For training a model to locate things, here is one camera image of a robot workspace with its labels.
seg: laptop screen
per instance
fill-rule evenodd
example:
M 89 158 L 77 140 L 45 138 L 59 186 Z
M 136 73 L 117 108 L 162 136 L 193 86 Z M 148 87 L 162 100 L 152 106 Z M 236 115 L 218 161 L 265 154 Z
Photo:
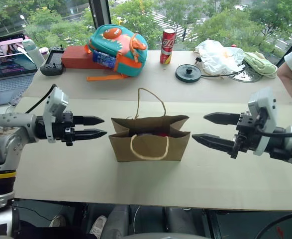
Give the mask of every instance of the laptop screen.
M 23 39 L 23 34 L 0 37 L 0 78 L 37 71 L 22 46 Z

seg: teal backpack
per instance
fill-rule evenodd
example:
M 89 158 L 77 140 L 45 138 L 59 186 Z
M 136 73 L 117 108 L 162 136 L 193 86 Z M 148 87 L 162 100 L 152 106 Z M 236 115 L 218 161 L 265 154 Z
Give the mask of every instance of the teal backpack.
M 117 75 L 101 77 L 88 77 L 88 81 L 120 79 L 128 76 L 137 76 L 145 65 L 147 59 L 147 42 L 138 33 L 133 33 L 127 28 L 115 24 L 106 24 L 97 28 L 89 38 L 86 51 L 99 54 L 103 52 L 115 61 L 111 64 Z

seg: paper bag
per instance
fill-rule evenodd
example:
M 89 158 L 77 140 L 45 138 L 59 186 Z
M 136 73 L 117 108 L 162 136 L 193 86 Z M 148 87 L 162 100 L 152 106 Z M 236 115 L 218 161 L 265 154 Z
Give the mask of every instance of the paper bag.
M 118 162 L 140 160 L 181 161 L 186 149 L 190 132 L 180 131 L 188 116 L 167 116 L 164 103 L 164 115 L 138 119 L 140 102 L 138 89 L 138 107 L 134 119 L 111 118 L 116 134 L 109 136 L 110 143 Z

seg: white bottle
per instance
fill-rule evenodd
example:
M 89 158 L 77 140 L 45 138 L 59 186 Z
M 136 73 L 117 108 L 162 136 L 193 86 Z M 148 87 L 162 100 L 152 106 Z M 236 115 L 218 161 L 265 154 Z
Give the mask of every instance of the white bottle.
M 22 45 L 26 50 L 27 54 L 32 58 L 36 67 L 39 69 L 42 63 L 44 62 L 44 57 L 39 51 L 38 47 L 35 45 L 34 41 L 31 39 L 25 39 L 22 41 Z

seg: red box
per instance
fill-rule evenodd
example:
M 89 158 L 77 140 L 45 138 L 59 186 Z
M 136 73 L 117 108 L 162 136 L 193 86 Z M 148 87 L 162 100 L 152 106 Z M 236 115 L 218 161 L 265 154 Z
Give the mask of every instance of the red box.
M 87 53 L 83 46 L 69 46 L 62 55 L 62 62 L 66 68 L 79 69 L 110 69 L 93 62 L 93 53 Z

